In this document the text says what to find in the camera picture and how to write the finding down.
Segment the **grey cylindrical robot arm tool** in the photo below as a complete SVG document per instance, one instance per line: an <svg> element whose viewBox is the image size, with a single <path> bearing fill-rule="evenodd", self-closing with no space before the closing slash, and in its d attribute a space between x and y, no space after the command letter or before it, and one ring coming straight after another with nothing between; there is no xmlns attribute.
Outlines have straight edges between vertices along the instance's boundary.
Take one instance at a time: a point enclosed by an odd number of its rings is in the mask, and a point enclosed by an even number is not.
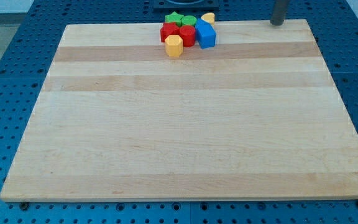
<svg viewBox="0 0 358 224"><path fill-rule="evenodd" d="M275 0L270 23L273 26L283 25L288 11L290 0Z"/></svg>

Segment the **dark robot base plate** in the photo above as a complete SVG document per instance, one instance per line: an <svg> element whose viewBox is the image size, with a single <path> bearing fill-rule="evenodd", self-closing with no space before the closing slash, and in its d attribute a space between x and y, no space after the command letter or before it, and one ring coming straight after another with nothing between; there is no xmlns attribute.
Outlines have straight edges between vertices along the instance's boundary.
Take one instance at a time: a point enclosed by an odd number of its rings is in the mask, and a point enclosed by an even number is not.
<svg viewBox="0 0 358 224"><path fill-rule="evenodd" d="M151 0L153 10L218 9L218 0Z"/></svg>

